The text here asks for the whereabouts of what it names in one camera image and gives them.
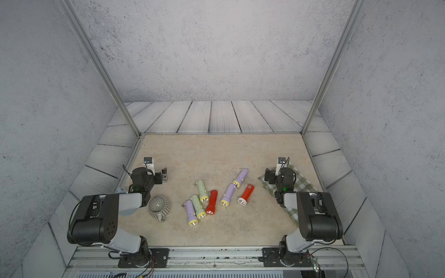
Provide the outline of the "green flashlight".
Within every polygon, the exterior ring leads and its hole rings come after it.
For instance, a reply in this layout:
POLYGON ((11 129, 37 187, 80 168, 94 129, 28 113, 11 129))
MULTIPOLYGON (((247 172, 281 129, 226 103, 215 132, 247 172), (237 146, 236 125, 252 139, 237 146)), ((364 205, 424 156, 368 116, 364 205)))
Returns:
POLYGON ((198 220, 202 220, 203 218, 205 218, 206 217, 206 212, 205 212, 205 209, 201 205, 199 196, 198 195, 192 195, 190 200, 192 201, 192 205, 194 207, 195 214, 196 214, 198 220))
POLYGON ((199 192, 199 200, 201 203, 207 203, 209 201, 209 196, 207 193, 207 189, 203 180, 198 180, 196 182, 196 186, 198 187, 199 192))

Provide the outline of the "red flashlight all red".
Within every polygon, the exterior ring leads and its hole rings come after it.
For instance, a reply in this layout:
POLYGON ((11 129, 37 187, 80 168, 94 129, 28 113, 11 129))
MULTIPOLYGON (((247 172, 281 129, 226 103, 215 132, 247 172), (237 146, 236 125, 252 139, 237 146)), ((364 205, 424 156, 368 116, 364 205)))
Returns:
POLYGON ((213 215, 216 211, 216 201, 217 201, 218 191, 212 190, 210 192, 209 202, 206 207, 206 213, 208 215, 213 215))

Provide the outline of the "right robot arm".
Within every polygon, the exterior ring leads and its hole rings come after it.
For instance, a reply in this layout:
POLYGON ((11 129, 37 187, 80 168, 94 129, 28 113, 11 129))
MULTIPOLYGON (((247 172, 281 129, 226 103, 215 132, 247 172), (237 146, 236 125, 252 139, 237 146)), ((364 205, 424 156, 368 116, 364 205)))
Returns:
POLYGON ((283 236, 279 243, 278 258, 282 265, 293 266, 309 256, 309 247, 330 244, 343 237, 343 225, 331 194, 295 191, 297 174, 289 167, 278 171, 266 169, 265 181, 276 185, 273 194, 277 204, 297 210, 299 230, 283 236))

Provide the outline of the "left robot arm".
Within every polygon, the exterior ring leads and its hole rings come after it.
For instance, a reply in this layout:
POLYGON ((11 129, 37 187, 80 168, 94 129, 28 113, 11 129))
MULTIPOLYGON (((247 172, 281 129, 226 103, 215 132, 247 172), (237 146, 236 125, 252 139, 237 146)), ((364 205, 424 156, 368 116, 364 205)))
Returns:
POLYGON ((124 266, 141 268, 154 261, 145 237, 119 227, 119 214, 132 214, 148 205, 154 185, 168 180, 168 169, 154 172, 146 167, 130 174, 133 184, 125 193, 89 195, 75 206, 68 222, 67 240, 83 247, 100 246, 119 254, 124 266))

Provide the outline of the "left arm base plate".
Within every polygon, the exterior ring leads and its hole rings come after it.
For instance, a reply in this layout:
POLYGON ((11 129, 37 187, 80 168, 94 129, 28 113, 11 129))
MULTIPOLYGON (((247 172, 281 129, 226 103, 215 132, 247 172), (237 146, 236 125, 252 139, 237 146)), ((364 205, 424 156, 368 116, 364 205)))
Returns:
POLYGON ((121 255, 118 268, 165 268, 169 258, 168 248, 142 249, 134 254, 121 255))

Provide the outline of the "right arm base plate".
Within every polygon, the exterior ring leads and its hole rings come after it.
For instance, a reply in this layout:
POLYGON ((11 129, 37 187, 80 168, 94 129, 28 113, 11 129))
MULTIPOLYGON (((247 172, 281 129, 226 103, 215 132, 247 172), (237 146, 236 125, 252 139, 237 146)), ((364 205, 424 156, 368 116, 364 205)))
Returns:
POLYGON ((263 263, 264 267, 277 268, 310 268, 313 266, 310 258, 306 258, 303 254, 280 252, 279 248, 265 247, 262 249, 262 256, 258 260, 263 263))

